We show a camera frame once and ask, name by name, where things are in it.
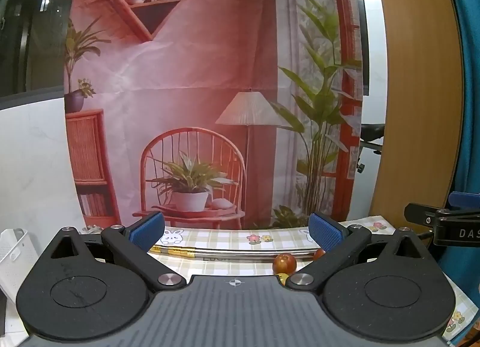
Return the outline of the dark red apple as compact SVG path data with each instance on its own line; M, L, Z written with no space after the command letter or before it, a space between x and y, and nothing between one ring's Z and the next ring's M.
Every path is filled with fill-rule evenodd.
M321 258L322 256L324 256L326 254L326 252L319 248L318 250L316 250L316 252L314 253L312 259L313 260L318 260L319 258Z

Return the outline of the yellow green apple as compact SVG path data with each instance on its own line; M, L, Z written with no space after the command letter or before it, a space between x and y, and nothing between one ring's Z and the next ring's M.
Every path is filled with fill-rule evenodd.
M280 281L283 285L285 285L285 284L286 284L286 281L287 281L287 279L288 279L288 277L289 277L289 275L288 275L288 274L285 274L285 273L278 273L278 274L277 274L277 277L278 277L279 281Z

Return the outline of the teal fabric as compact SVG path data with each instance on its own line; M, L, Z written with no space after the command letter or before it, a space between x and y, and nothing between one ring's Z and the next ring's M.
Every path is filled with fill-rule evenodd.
M460 32L464 109L452 190L479 195L479 0L453 0ZM474 302L479 302L479 248L449 247L440 265Z

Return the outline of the telescopic metal back scratcher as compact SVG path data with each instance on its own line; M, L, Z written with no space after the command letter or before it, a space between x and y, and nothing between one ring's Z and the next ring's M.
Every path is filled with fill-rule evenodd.
M153 245L149 253L168 255L186 259L214 259L214 260L270 260L278 254L289 253L298 259L311 259L318 248L293 249L293 250L214 250L185 246Z

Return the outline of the checkered bunny tablecloth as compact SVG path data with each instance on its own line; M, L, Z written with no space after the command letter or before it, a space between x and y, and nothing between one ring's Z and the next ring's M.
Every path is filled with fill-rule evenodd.
M375 215L340 223L345 228L359 224L376 235L392 235L394 227ZM166 227L149 253L179 272L187 281L193 275L271 275L272 260L278 254L292 254L297 270L306 266L319 245L307 227L263 230L213 230ZM453 344L479 320L479 307L448 278L456 306L443 338Z

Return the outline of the wooden board panel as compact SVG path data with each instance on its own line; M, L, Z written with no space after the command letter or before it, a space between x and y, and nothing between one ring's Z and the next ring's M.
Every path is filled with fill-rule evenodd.
M463 119L461 39L452 0L382 0L385 137L370 212L406 226L409 203L444 206Z

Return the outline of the black stand with knob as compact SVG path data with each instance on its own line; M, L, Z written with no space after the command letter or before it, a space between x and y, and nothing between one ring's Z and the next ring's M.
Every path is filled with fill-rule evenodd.
M360 157L363 149L371 150L375 155L382 154L383 146L377 143L384 137L384 124L362 124L360 127L360 149L358 153L356 170L358 173L363 173L365 165L360 162Z

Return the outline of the white perforated plastic basket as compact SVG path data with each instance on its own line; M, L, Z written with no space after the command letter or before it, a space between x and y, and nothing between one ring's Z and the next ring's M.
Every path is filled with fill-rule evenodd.
M16 302L17 293L26 276L38 260L29 232L24 229L5 229L0 240L1 290Z

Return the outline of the printed room backdrop cloth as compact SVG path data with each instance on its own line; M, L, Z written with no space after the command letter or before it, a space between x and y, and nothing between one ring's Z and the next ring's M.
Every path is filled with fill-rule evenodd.
M72 0L66 125L85 222L345 220L363 30L358 0Z

